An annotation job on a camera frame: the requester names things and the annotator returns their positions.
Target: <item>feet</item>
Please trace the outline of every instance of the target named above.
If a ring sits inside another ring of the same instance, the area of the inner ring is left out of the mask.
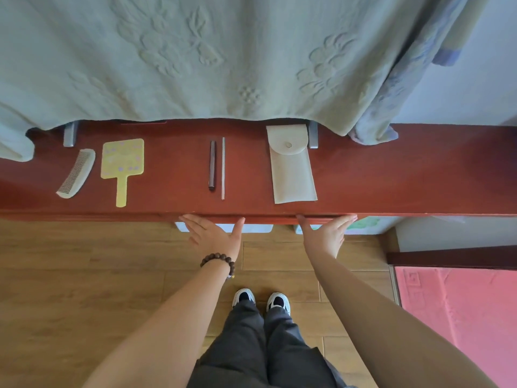
[[[235,296],[233,297],[232,308],[234,308],[235,305],[237,305],[239,302],[248,300],[256,304],[255,296],[253,295],[250,289],[240,289],[235,293]]]
[[[266,305],[266,313],[269,312],[271,308],[283,308],[289,316],[291,315],[291,305],[289,304],[289,299],[282,293],[272,293],[271,297],[267,300]]]

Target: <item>wooden shelf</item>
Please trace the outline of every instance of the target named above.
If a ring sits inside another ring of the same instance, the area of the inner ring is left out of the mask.
[[[0,159],[0,216],[173,221],[178,214],[198,213],[222,223],[239,216],[248,223],[294,223],[294,215],[302,213],[316,223],[347,213],[517,215],[516,128],[398,124],[398,140],[361,146],[320,127],[320,148],[309,150],[319,200],[275,205],[265,128],[271,123],[82,122],[74,148],[62,146],[61,130],[31,131],[33,160]],[[209,143],[220,144],[223,136],[224,201],[220,184],[208,190]],[[127,206],[116,208],[116,180],[100,178],[102,144],[138,137],[145,141],[145,171],[129,177]],[[98,157],[79,193],[61,199],[55,191],[81,148],[94,149]]]

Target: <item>person's left hand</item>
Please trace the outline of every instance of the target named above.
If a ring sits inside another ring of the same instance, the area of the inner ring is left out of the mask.
[[[231,257],[232,261],[237,260],[245,218],[237,221],[231,234],[227,234],[215,223],[197,215],[185,214],[179,219],[187,225],[190,232],[189,242],[201,258],[212,253],[220,253]]]

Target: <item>hand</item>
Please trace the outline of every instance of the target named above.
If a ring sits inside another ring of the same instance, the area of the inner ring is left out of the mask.
[[[324,224],[318,230],[313,230],[303,215],[297,215],[296,218],[303,232],[303,246],[307,255],[310,257],[315,254],[327,253],[336,258],[344,241],[345,230],[357,220],[357,215],[340,216]]]
[[[225,233],[216,224],[197,215],[186,214],[180,216],[179,219],[187,225],[190,232],[189,242],[194,246],[200,258],[212,253],[220,253],[231,257],[232,261],[237,260],[244,218],[237,221],[232,234]]]

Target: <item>pouch flap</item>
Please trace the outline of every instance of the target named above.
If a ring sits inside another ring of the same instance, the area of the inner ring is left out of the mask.
[[[269,146],[281,155],[299,154],[309,143],[307,127],[304,124],[268,125],[266,129]]]

